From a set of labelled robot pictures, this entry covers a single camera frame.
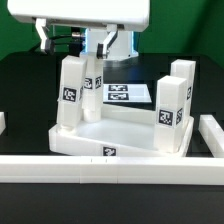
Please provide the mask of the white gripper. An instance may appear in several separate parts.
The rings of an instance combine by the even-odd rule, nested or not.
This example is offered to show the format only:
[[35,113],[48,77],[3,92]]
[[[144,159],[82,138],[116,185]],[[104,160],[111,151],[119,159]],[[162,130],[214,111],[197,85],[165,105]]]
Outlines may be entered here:
[[7,8],[20,22],[36,20],[40,49],[46,54],[54,53],[54,42],[48,36],[48,21],[69,27],[107,27],[106,38],[97,46],[98,59],[108,57],[118,28],[142,32],[148,27],[150,17],[150,0],[7,0]]

